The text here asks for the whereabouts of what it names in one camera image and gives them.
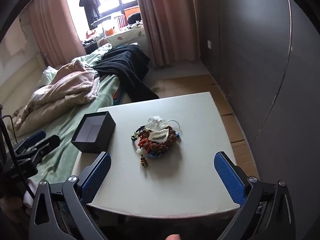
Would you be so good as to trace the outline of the person's hand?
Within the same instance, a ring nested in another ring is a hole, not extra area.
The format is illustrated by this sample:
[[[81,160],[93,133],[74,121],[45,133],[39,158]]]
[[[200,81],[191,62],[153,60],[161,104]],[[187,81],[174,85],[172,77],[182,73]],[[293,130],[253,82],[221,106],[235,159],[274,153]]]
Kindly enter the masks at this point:
[[[169,235],[165,240],[181,240],[181,237],[179,234],[172,234]]]

